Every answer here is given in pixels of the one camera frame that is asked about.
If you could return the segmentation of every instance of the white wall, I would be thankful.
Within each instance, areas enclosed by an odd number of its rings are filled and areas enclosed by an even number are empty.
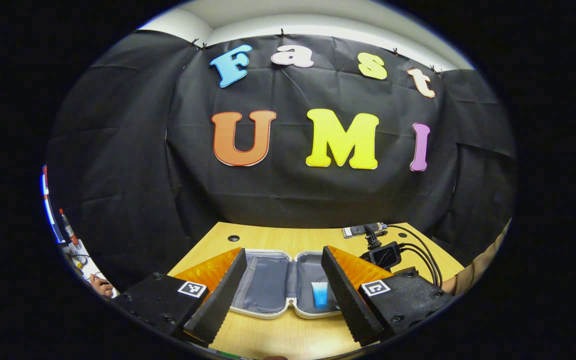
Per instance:
[[[199,46],[201,46],[202,41],[206,43],[206,39],[213,32],[213,28],[206,21],[179,7],[174,7],[160,14],[139,29],[172,34],[189,42],[199,38],[195,43]]]
[[[202,3],[201,0],[191,2],[190,5],[200,3]],[[183,7],[192,9],[190,5],[183,5]],[[391,10],[388,10],[390,11],[388,16],[396,16],[406,21],[405,23],[399,22],[399,26],[405,29],[402,32],[409,36],[416,36],[418,40],[358,20],[324,14],[260,16],[212,28],[208,22],[185,9],[175,7],[146,23],[141,29],[166,32],[187,41],[199,38],[196,44],[201,46],[202,43],[212,45],[243,37],[276,35],[280,34],[283,28],[286,34],[324,35],[372,44],[387,50],[397,48],[400,54],[429,68],[434,66],[437,70],[473,69],[473,66],[458,51],[432,32]],[[198,12],[199,14],[206,13],[203,16],[208,16],[205,9],[203,13]],[[225,22],[224,18],[215,20],[217,24]]]

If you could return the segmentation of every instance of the black foam pad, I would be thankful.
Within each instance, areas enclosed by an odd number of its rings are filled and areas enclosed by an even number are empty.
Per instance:
[[[359,342],[361,346],[374,342],[368,339],[377,337],[384,330],[384,327],[362,297],[359,296],[357,290],[354,289],[327,246],[324,246],[323,249],[321,266],[326,272],[328,283],[341,309],[343,319],[352,334],[352,339]]]
[[[208,300],[185,323],[185,332],[204,344],[211,344],[215,340],[246,268],[246,251],[242,248]]]

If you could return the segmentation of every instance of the cable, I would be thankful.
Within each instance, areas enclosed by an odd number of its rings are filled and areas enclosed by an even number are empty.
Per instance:
[[[435,287],[437,286],[437,278],[435,277],[435,272],[433,271],[433,268],[430,267],[430,264],[427,262],[426,258],[424,258],[421,253],[419,253],[419,251],[415,250],[414,248],[409,248],[409,247],[405,247],[400,249],[401,252],[403,253],[406,250],[410,250],[413,253],[416,253],[417,255],[419,255],[419,257],[421,258],[421,260],[423,260],[423,262],[425,263],[425,266],[428,267],[428,270],[430,270],[430,276],[432,276],[432,284],[435,285]]]
[[[407,233],[409,233],[410,235],[412,235],[413,237],[415,237],[417,240],[419,240],[419,242],[421,243],[421,245],[423,245],[423,247],[425,248],[425,250],[428,251],[428,255],[430,255],[430,259],[432,259],[432,264],[433,264],[434,267],[436,268],[437,274],[439,274],[439,287],[441,288],[441,287],[444,285],[444,278],[442,277],[442,272],[441,272],[441,270],[439,270],[439,265],[437,264],[437,261],[436,261],[435,258],[433,257],[433,254],[430,252],[430,249],[428,248],[428,246],[426,246],[426,243],[425,243],[422,239],[420,239],[419,236],[413,234],[412,231],[408,230],[408,229],[405,228],[405,227],[401,227],[401,226],[394,225],[394,224],[393,224],[393,225],[388,224],[388,227],[389,227],[389,228],[392,227],[392,228],[398,228],[398,229],[401,229],[401,230],[405,230]]]
[[[419,251],[419,256],[422,257],[422,259],[424,259],[426,262],[426,265],[428,266],[428,268],[430,269],[430,275],[432,275],[432,283],[436,286],[439,284],[439,274],[437,273],[437,270],[435,269],[435,267],[432,266],[432,260],[430,260],[430,256],[428,256],[428,254],[419,246],[417,246],[416,244],[412,244],[412,243],[400,243],[399,244],[399,248],[400,249],[408,249],[408,250],[413,250],[411,248],[404,248],[405,246],[412,246],[413,248],[415,248],[416,250]]]

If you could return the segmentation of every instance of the black cloth backdrop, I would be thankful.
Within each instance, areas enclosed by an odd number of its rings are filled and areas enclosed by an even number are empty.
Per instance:
[[[220,88],[210,61],[243,44],[253,48],[247,75]],[[311,49],[314,66],[272,63],[290,44]],[[383,59],[386,79],[361,74],[362,52]],[[414,68],[430,78],[434,98],[419,93],[407,74]],[[311,109],[334,111],[345,130],[359,113],[377,116],[377,169],[350,167],[352,152],[337,166],[330,149],[329,167],[307,166]],[[220,162],[211,117],[242,114],[235,147],[246,151],[257,110],[277,114],[266,157],[253,166]],[[414,123],[430,127],[421,172],[409,169]],[[406,222],[467,265],[512,216],[517,176],[507,115],[475,70],[438,74],[383,48],[327,36],[257,36],[201,50],[151,30],[126,36],[82,75],[57,114],[46,164],[53,207],[64,209],[119,291],[168,272],[217,221]]]

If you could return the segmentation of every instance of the letter u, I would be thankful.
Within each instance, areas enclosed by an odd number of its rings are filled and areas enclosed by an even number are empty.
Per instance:
[[[239,151],[235,148],[235,126],[242,120],[242,114],[229,111],[213,115],[215,157],[227,166],[236,167],[249,167],[261,162],[270,145],[270,121],[276,117],[273,111],[250,112],[250,119],[254,121],[254,144],[248,151]]]

